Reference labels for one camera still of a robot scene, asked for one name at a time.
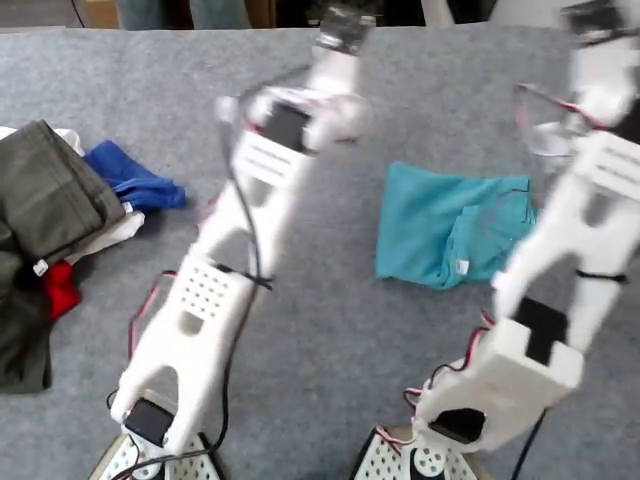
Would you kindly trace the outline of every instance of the table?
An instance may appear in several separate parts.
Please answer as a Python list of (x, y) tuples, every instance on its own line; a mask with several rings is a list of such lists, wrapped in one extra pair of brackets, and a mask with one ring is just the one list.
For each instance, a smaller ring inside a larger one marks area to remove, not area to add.
[[(44, 118), (77, 130), (85, 147), (111, 138), (203, 204), (224, 180), (215, 98), (308, 61), (314, 35), (3, 35), (0, 125)], [(527, 81), (562, 93), (569, 47), (560, 32), (520, 27), (373, 32), (362, 86), (375, 114), (371, 132), (317, 162), (275, 291), (240, 343), (222, 449), (235, 478), (345, 478), (375, 423), (408, 420), (402, 389), (461, 355), (478, 309), (490, 307), (487, 285), (434, 292), (374, 276), (387, 165), (405, 159), (438, 172), (540, 180), (512, 125), (511, 91)], [(0, 399), (3, 478), (86, 478), (118, 433), (104, 397), (127, 363), (127, 321), (195, 234), (192, 211), (159, 214), (135, 239), (78, 266), (84, 298), (53, 331), (53, 388)], [(551, 273), (537, 298), (561, 305), (571, 280), (566, 270)], [(583, 388), (548, 416), (524, 478), (630, 478), (640, 468), (634, 293), (632, 284), (598, 336)], [(219, 400), (211, 405), (215, 438)], [(507, 476), (520, 447), (514, 441), (488, 456), (496, 478)]]

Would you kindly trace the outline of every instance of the circular base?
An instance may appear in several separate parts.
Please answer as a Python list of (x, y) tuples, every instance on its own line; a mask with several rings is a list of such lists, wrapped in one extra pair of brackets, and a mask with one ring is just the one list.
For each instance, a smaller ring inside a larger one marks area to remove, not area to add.
[[(204, 434), (200, 434), (189, 443), (187, 452), (207, 448), (209, 443)], [(94, 468), (89, 480), (111, 480), (118, 473), (134, 465), (138, 450), (129, 437), (122, 434), (105, 450), (102, 458)], [(213, 455), (175, 460), (165, 465), (173, 471), (172, 480), (224, 480), (222, 470)], [(154, 480), (165, 480), (164, 470)]]
[(412, 469), (418, 475), (411, 480), (428, 478), (437, 480), (477, 480), (465, 458), (451, 449), (446, 454), (437, 449), (421, 446), (406, 446), (399, 455), (375, 430), (362, 448), (351, 480), (405, 480), (409, 479), (409, 469), (402, 463), (413, 460)]

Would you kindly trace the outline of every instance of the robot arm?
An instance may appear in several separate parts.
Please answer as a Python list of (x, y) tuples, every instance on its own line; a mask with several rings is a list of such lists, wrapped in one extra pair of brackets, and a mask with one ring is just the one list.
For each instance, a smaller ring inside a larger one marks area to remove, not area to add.
[[(495, 325), (468, 358), (425, 383), (412, 419), (425, 445), (494, 450), (579, 386), (584, 354), (640, 242), (640, 104), (629, 68), (638, 64), (636, 40), (623, 36), (577, 51), (573, 82), (580, 106), (610, 127), (574, 139), (574, 159), (535, 228), (494, 278)], [(622, 64), (602, 69), (599, 59), (612, 51)], [(602, 222), (589, 225), (586, 213), (597, 195), (609, 197), (610, 208)], [(580, 263), (566, 315), (526, 297), (537, 277), (570, 254)]]
[[(241, 134), (231, 162), (255, 223), (262, 278), (274, 273), (296, 197), (317, 154), (336, 141), (356, 137), (362, 128), (366, 112), (356, 95), (358, 55), (370, 26), (368, 17), (331, 9), (323, 22), (320, 54), (310, 69), (307, 87), (267, 87), (247, 113), (250, 125)], [(225, 102), (227, 107), (232, 103)], [(258, 190), (264, 189), (268, 191), (264, 200), (254, 200)], [(261, 281), (255, 278), (256, 258), (249, 273), (216, 261), (217, 249), (226, 239), (238, 231), (251, 233), (241, 200), (227, 182), (184, 257), (165, 304), (150, 321), (120, 378), (111, 416), (125, 431), (135, 433), (136, 442), (147, 451), (157, 450), (151, 456), (184, 452), (200, 430), (210, 399), (220, 392), (230, 347), (256, 282)], [(177, 374), (177, 406), (166, 406), (170, 405), (166, 399), (146, 389), (164, 368)], [(170, 411), (158, 414), (157, 407)], [(139, 415), (142, 410), (156, 415), (155, 419)], [(137, 475), (151, 478), (155, 472), (148, 469)]]

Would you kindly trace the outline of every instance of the dark green garment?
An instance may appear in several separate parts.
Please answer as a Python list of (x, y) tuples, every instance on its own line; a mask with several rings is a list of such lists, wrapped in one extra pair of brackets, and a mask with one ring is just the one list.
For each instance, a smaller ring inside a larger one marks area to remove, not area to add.
[(0, 140), (0, 393), (50, 385), (50, 305), (33, 265), (53, 265), (124, 213), (45, 122)]

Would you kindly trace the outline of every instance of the teal shirt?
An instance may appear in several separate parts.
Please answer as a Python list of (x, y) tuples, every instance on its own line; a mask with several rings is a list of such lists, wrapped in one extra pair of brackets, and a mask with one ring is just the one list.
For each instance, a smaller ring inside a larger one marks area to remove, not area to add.
[(488, 281), (535, 224), (529, 177), (464, 177), (389, 167), (376, 274), (444, 290)]

